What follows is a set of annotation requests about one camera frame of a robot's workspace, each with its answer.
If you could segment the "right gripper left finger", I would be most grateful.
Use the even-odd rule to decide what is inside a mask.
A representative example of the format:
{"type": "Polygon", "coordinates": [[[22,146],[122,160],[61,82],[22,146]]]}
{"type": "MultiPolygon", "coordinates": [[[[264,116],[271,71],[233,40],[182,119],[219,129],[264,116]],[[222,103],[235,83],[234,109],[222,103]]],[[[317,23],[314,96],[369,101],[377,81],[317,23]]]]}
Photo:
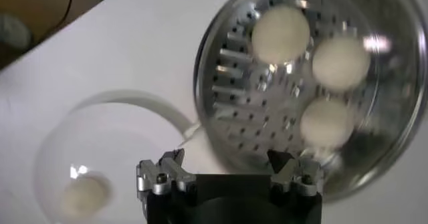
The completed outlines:
{"type": "Polygon", "coordinates": [[[167,195],[173,189],[183,193],[195,193],[197,177],[181,167],[184,149],[165,152],[154,163],[141,160],[136,166],[136,194],[140,201],[154,195],[167,195]]]}

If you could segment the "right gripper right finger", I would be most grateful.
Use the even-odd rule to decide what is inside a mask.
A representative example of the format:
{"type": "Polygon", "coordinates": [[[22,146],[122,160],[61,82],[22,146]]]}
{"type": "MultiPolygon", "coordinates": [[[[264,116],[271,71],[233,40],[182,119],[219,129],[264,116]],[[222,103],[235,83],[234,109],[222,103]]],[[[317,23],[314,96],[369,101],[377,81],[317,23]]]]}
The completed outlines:
{"type": "Polygon", "coordinates": [[[322,194],[324,173],[320,163],[310,156],[293,157],[284,151],[268,150],[267,156],[274,174],[270,177],[273,186],[287,193],[313,197],[322,194]]]}

